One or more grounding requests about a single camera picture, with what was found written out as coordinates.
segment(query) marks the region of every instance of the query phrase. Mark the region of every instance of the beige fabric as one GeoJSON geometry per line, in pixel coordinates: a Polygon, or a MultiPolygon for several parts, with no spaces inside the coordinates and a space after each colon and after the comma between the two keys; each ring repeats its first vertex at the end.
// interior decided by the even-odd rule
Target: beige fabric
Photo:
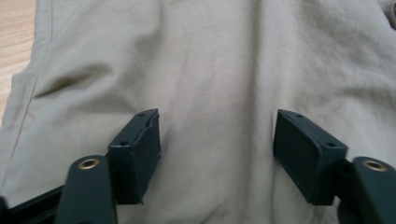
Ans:
{"type": "Polygon", "coordinates": [[[64,182],[136,113],[161,113],[163,158],[121,223],[334,223],[272,155],[279,108],[396,165],[396,34],[376,1],[37,3],[32,62],[0,134],[11,205],[64,182]]]}

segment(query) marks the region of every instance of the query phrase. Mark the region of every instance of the screw hole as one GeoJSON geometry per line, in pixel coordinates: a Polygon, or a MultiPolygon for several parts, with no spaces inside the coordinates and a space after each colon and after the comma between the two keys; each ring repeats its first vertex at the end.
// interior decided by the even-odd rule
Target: screw hole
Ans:
{"type": "Polygon", "coordinates": [[[81,170],[88,170],[93,167],[95,167],[97,164],[99,164],[99,160],[97,159],[87,159],[85,161],[82,161],[79,165],[78,168],[81,170]]]}
{"type": "Polygon", "coordinates": [[[374,171],[385,172],[388,170],[386,166],[376,161],[364,161],[363,165],[374,171]]]}
{"type": "Polygon", "coordinates": [[[122,146],[122,147],[125,147],[125,146],[128,146],[129,145],[129,142],[120,142],[120,146],[122,146]]]}

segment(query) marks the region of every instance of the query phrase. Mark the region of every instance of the wooden floor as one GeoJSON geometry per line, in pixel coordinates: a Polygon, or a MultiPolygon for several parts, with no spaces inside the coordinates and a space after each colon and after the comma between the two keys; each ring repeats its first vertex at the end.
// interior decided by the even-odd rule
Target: wooden floor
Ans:
{"type": "Polygon", "coordinates": [[[0,0],[0,117],[11,91],[12,75],[30,62],[35,0],[0,0]]]}

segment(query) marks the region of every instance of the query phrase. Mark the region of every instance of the black plastic part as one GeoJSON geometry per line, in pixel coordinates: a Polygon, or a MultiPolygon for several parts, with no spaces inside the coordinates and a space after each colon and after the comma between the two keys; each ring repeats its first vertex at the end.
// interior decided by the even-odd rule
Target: black plastic part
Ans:
{"type": "Polygon", "coordinates": [[[70,166],[55,223],[117,223],[106,157],[89,156],[70,166]]]}
{"type": "Polygon", "coordinates": [[[6,200],[3,197],[0,197],[0,223],[11,223],[10,218],[11,215],[8,211],[6,200]]]}
{"type": "Polygon", "coordinates": [[[161,157],[157,109],[141,112],[108,146],[107,157],[118,204],[143,202],[161,157]]]}
{"type": "Polygon", "coordinates": [[[364,223],[396,223],[396,172],[390,165],[367,157],[353,161],[351,186],[364,223]]]}
{"type": "Polygon", "coordinates": [[[8,209],[6,212],[7,222],[4,221],[4,214],[2,213],[0,223],[53,223],[61,193],[62,187],[59,187],[35,197],[26,203],[8,209]]]}
{"type": "Polygon", "coordinates": [[[346,145],[310,119],[278,110],[274,155],[309,203],[332,204],[335,164],[346,154],[346,145]]]}
{"type": "Polygon", "coordinates": [[[337,209],[338,221],[340,224],[363,224],[363,217],[360,213],[351,211],[346,204],[341,201],[337,209]]]}

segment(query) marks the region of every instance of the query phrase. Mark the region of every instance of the brass grommet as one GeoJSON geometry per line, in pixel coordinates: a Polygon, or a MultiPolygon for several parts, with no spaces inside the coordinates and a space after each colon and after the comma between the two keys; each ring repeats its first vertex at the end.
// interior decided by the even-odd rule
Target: brass grommet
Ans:
{"type": "Polygon", "coordinates": [[[363,161],[362,163],[365,167],[367,167],[371,170],[374,170],[374,171],[386,172],[388,170],[388,168],[386,166],[379,163],[378,161],[366,160],[366,161],[363,161]]]}
{"type": "Polygon", "coordinates": [[[81,170],[89,170],[99,164],[100,161],[97,159],[87,159],[79,163],[78,168],[81,170]]]}

